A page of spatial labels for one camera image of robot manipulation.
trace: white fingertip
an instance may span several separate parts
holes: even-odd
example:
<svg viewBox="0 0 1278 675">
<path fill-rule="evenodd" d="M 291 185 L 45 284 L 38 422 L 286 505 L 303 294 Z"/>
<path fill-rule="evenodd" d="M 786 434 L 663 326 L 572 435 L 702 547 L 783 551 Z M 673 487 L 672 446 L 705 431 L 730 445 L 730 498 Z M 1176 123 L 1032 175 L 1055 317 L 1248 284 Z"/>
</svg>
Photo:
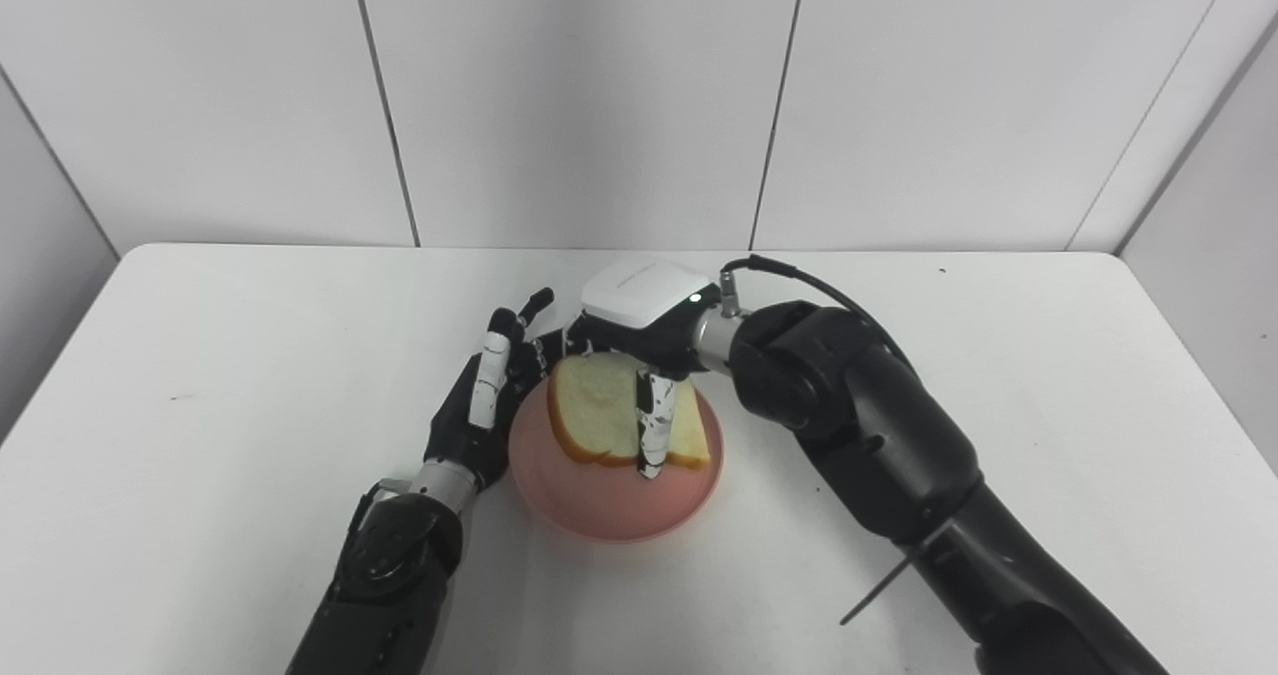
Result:
<svg viewBox="0 0 1278 675">
<path fill-rule="evenodd" d="M 666 463 L 670 450 L 670 430 L 675 421 L 675 381 L 648 373 L 652 389 L 652 413 L 639 412 L 639 447 L 643 462 L 639 473 L 644 478 L 656 478 Z"/>
<path fill-rule="evenodd" d="M 479 372 L 475 373 L 474 387 L 470 389 L 472 426 L 486 431 L 492 430 L 497 421 L 497 394 L 506 385 L 506 363 L 510 362 L 510 339 L 501 334 L 488 332 L 483 353 L 479 355 Z"/>
</svg>

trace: wall seam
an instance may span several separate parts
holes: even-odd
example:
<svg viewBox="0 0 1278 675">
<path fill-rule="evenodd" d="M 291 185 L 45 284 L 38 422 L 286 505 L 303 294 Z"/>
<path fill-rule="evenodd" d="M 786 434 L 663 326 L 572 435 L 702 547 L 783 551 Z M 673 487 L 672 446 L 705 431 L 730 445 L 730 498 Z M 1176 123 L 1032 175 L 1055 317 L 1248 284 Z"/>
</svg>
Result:
<svg viewBox="0 0 1278 675">
<path fill-rule="evenodd" d="M 391 138 L 391 152 L 395 157 L 395 173 L 400 180 L 400 193 L 404 197 L 404 213 L 408 215 L 408 226 L 413 233 L 413 245 L 422 247 L 422 238 L 417 230 L 417 215 L 413 212 L 413 198 L 408 192 L 408 178 L 404 175 L 404 159 L 400 156 L 399 137 L 395 133 L 395 116 L 391 115 L 391 102 L 386 96 L 386 82 L 382 78 L 382 61 L 377 56 L 377 42 L 373 38 L 373 24 L 368 19 L 368 3 L 355 0 L 359 6 L 359 19 L 364 26 L 364 41 L 368 43 L 368 56 L 373 64 L 373 79 L 377 82 L 377 97 L 382 102 L 382 115 L 386 116 L 386 132 Z"/>
<path fill-rule="evenodd" d="M 111 252 L 111 257 L 115 258 L 115 262 L 119 262 L 120 252 L 115 249 L 115 244 L 111 243 L 110 237 L 106 235 L 106 230 L 102 228 L 102 222 L 97 220 L 97 215 L 93 213 L 91 207 L 88 207 L 88 202 L 84 201 L 84 194 L 81 193 L 79 187 L 77 187 L 75 180 L 72 179 L 72 175 L 63 164 L 63 160 L 58 156 L 58 152 L 54 151 L 54 146 L 49 142 L 45 129 L 40 128 L 36 115 L 32 114 L 31 107 L 27 107 L 27 101 L 23 101 L 22 93 L 18 93 L 17 84 L 14 84 L 13 79 L 9 78 L 9 70 L 5 70 L 3 64 L 0 64 L 0 82 L 4 82 L 5 87 L 9 88 L 9 92 L 13 93 L 14 101 L 18 101 L 18 107 L 22 111 L 22 115 L 26 116 L 27 124 L 31 125 L 31 129 L 36 132 L 40 138 L 40 143 L 43 143 L 45 152 L 49 153 L 54 161 L 54 166 L 58 166 L 58 173 L 63 175 L 64 180 L 66 180 L 68 187 L 70 187 L 72 193 L 75 197 L 75 202 L 79 205 L 81 210 L 84 211 L 89 224 L 93 225 L 93 230 L 97 231 L 98 238 L 101 238 L 102 243 L 106 244 L 107 251 Z"/>
<path fill-rule="evenodd" d="M 1185 143 L 1185 148 L 1182 148 L 1176 156 L 1176 160 L 1172 161 L 1172 166 L 1167 170 L 1167 175 L 1163 176 L 1163 180 L 1159 180 L 1158 188 L 1154 189 L 1154 194 L 1145 202 L 1145 206 L 1140 210 L 1140 215 L 1136 216 L 1131 228 L 1128 228 L 1127 233 L 1123 234 L 1122 239 L 1120 239 L 1118 248 L 1114 248 L 1116 254 L 1122 256 L 1122 252 L 1126 251 L 1127 245 L 1131 243 L 1132 237 L 1136 235 L 1136 230 L 1140 230 L 1141 225 L 1145 224 L 1145 220 L 1149 219 L 1154 207 L 1158 206 L 1158 202 L 1163 198 L 1163 194 L 1167 193 L 1168 188 L 1171 188 L 1172 180 L 1176 180 L 1176 176 L 1181 173 L 1181 169 L 1183 169 L 1189 157 L 1194 155 L 1194 150 L 1197 147 L 1197 143 L 1201 142 L 1203 137 L 1205 137 L 1206 132 L 1212 128 L 1212 124 L 1215 123 L 1217 116 L 1219 116 L 1220 111 L 1224 110 L 1224 106 L 1233 96 L 1233 92 L 1238 91 L 1238 84 L 1241 84 L 1242 79 L 1246 78 L 1246 74 L 1251 70 L 1251 65 L 1255 64 L 1256 58 L 1260 58 L 1260 52 L 1265 50 L 1265 46 L 1269 43 L 1270 38 L 1273 38 L 1275 29 L 1278 29 L 1278 14 L 1274 14 L 1273 18 L 1269 19 L 1269 26 L 1265 26 L 1264 32 L 1260 33 L 1260 38 L 1256 38 L 1255 45 L 1251 46 L 1250 51 L 1247 51 L 1246 58 L 1242 58 L 1242 64 L 1237 66 L 1237 70 L 1233 70 L 1233 75 L 1229 75 L 1224 88 L 1220 89 L 1219 96 L 1215 97 L 1215 101 L 1212 102 L 1212 107 L 1209 107 L 1206 115 L 1203 116 L 1203 123 L 1194 129 L 1194 134 L 1191 134 L 1189 142 Z"/>
<path fill-rule="evenodd" d="M 1189 37 L 1185 40 L 1185 46 L 1182 46 L 1181 51 L 1177 52 L 1176 60 L 1172 61 L 1171 69 L 1167 70 L 1167 75 L 1163 75 L 1162 83 L 1159 83 L 1158 88 L 1155 88 L 1154 91 L 1154 97 L 1150 98 L 1149 105 L 1145 106 L 1145 111 L 1143 111 L 1143 114 L 1140 115 L 1140 120 L 1136 121 L 1136 128 L 1132 129 L 1131 137 L 1127 138 L 1127 143 L 1123 143 L 1122 151 L 1118 152 L 1118 157 L 1116 157 L 1113 166 L 1109 166 L 1109 173 L 1105 174 L 1105 179 L 1100 180 L 1100 188 L 1097 189 L 1097 196 L 1091 197 L 1091 203 L 1088 205 L 1086 211 L 1082 211 L 1082 219 L 1079 220 L 1079 225 L 1074 229 L 1074 233 L 1070 234 L 1070 239 L 1066 242 L 1065 248 L 1061 248 L 1061 251 L 1070 251 L 1070 248 L 1074 247 L 1075 239 L 1077 239 L 1079 234 L 1082 233 L 1082 225 L 1085 225 L 1088 219 L 1091 216 L 1091 211 L 1095 210 L 1097 203 L 1100 203 L 1100 197 L 1104 196 L 1105 188 L 1109 187 L 1109 180 L 1113 179 L 1113 175 L 1116 173 L 1118 173 L 1118 165 L 1122 164 L 1123 157 L 1127 157 L 1127 152 L 1131 150 L 1131 144 L 1135 143 L 1141 129 L 1145 127 L 1145 120 L 1149 120 L 1149 115 L 1151 114 L 1151 111 L 1154 111 L 1154 105 L 1157 105 L 1158 98 L 1162 98 L 1164 88 L 1167 88 L 1167 84 L 1171 83 L 1172 75 L 1176 74 L 1176 69 L 1178 69 L 1178 66 L 1181 65 L 1181 61 L 1183 60 L 1186 52 L 1190 50 L 1190 46 L 1192 46 L 1194 40 L 1197 37 L 1199 31 L 1203 28 L 1203 24 L 1212 14 L 1212 10 L 1215 9 L 1215 3 L 1217 0 L 1210 0 L 1206 3 L 1206 9 L 1203 10 L 1203 14 L 1199 17 L 1197 23 L 1194 24 L 1194 29 L 1190 31 Z M 1117 253 L 1118 251 L 1121 251 L 1121 244 L 1120 247 L 1114 248 L 1114 251 L 1112 251 L 1111 253 Z"/>
<path fill-rule="evenodd" d="M 790 15 L 790 35 L 786 37 L 786 55 L 781 60 L 781 81 L 777 84 L 777 102 L 776 107 L 772 110 L 772 129 L 768 132 L 768 148 L 763 155 L 763 175 L 759 179 L 759 197 L 754 201 L 754 221 L 750 224 L 750 242 L 746 244 L 746 251 L 754 251 L 754 237 L 759 230 L 759 213 L 763 211 L 763 189 L 768 184 L 768 166 L 772 165 L 772 147 L 777 142 L 777 121 L 781 119 L 781 97 L 786 93 L 786 75 L 790 74 L 790 52 L 794 51 L 795 46 L 795 29 L 799 26 L 799 6 L 803 6 L 803 0 L 795 0 L 794 14 Z"/>
</svg>

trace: silver joint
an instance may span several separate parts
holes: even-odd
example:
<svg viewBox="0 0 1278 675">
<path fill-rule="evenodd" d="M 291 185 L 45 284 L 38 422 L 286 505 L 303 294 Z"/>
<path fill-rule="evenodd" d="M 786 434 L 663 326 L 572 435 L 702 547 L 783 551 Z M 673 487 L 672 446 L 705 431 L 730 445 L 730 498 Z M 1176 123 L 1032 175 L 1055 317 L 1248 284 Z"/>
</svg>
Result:
<svg viewBox="0 0 1278 675">
<path fill-rule="evenodd" d="M 718 307 L 702 313 L 702 320 L 693 330 L 693 350 L 697 352 L 702 366 L 725 376 L 732 375 L 727 358 L 741 321 L 741 316 L 723 316 L 723 311 Z"/>
<path fill-rule="evenodd" d="M 736 298 L 736 276 L 732 275 L 732 271 L 720 272 L 720 295 L 722 297 L 721 316 L 736 318 L 741 314 L 741 303 Z"/>
<path fill-rule="evenodd" d="M 406 493 L 410 487 L 413 487 L 412 481 L 404 481 L 400 478 L 382 478 L 377 481 L 377 487 L 386 492 L 403 495 Z"/>
<path fill-rule="evenodd" d="M 417 478 L 413 478 L 413 485 L 409 486 L 409 492 L 435 499 L 456 515 L 461 515 L 478 491 L 475 476 L 469 468 L 435 458 L 422 464 Z"/>
<path fill-rule="evenodd" d="M 537 353 L 537 366 L 542 369 L 542 373 L 544 373 L 546 366 L 548 364 L 546 362 L 546 346 L 543 346 L 541 339 L 533 339 L 533 352 Z"/>
</svg>

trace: metal connector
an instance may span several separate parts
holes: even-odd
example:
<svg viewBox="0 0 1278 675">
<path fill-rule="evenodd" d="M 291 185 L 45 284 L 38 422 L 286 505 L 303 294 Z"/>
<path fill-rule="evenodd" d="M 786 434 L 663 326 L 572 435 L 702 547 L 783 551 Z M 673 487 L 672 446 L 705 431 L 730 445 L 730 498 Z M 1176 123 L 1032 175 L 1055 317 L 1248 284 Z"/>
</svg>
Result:
<svg viewBox="0 0 1278 675">
<path fill-rule="evenodd" d="M 720 295 L 722 297 L 720 306 L 721 316 L 725 318 L 736 318 L 741 314 L 741 303 L 736 298 L 736 276 L 732 275 L 732 271 L 721 271 Z"/>
<path fill-rule="evenodd" d="M 693 331 L 693 350 L 697 352 L 697 359 L 700 361 L 702 366 L 725 376 L 732 375 L 727 361 L 732 352 L 732 339 L 736 338 L 736 330 L 740 325 L 740 316 L 723 317 L 721 308 L 703 312 L 702 320 L 697 322 L 697 329 Z"/>
</svg>

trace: black cable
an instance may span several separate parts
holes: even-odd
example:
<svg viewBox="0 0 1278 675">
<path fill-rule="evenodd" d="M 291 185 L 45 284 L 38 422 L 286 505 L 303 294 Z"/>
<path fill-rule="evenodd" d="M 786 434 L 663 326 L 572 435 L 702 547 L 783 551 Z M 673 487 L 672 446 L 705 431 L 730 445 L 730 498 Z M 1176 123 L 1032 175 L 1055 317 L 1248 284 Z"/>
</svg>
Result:
<svg viewBox="0 0 1278 675">
<path fill-rule="evenodd" d="M 906 368 L 914 371 L 914 364 L 910 363 L 907 357 L 905 357 L 905 352 L 901 350 L 901 346 L 895 341 L 895 339 L 892 339 L 892 335 L 887 332 L 887 329 L 879 325 L 879 322 L 875 321 L 868 311 L 860 307 L 858 302 L 847 298 L 840 289 L 827 284 L 826 280 L 820 280 L 817 276 L 808 274 L 808 271 L 791 266 L 790 262 L 774 261 L 755 253 L 751 253 L 748 258 L 737 258 L 735 261 L 726 262 L 721 271 L 740 271 L 743 268 L 799 280 L 800 283 L 818 289 L 820 293 L 829 297 L 835 303 L 840 303 L 840 306 L 843 306 L 847 311 L 851 311 L 852 314 L 858 316 L 863 323 L 878 335 L 878 338 L 883 341 L 883 348 L 904 363 Z"/>
</svg>

